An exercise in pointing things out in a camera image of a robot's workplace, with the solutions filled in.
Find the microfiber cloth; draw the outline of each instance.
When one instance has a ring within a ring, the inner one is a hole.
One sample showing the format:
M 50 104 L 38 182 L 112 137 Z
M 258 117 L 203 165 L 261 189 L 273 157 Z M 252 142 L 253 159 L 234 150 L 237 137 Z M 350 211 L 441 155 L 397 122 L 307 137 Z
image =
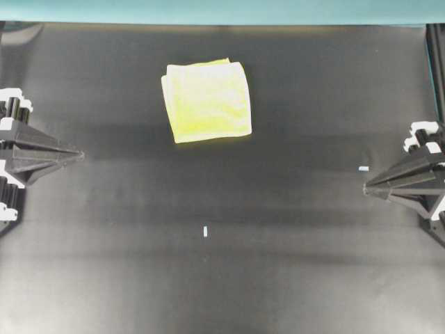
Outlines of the microfiber cloth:
M 161 83 L 175 143 L 252 133 L 249 88 L 240 63 L 226 58 L 168 65 Z

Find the table surface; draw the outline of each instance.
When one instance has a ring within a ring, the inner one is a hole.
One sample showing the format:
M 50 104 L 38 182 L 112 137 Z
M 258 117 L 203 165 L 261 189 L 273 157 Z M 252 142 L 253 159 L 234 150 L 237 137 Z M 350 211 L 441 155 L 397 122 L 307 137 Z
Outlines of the table surface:
M 22 88 L 30 124 L 86 160 L 27 189 L 21 223 L 0 238 L 0 333 L 443 333 L 445 249 L 414 212 L 362 194 L 401 157 L 410 123 L 435 119 L 424 36 L 80 24 L 5 35 L 1 86 Z M 245 67 L 252 135 L 175 145 L 166 65 L 223 57 Z

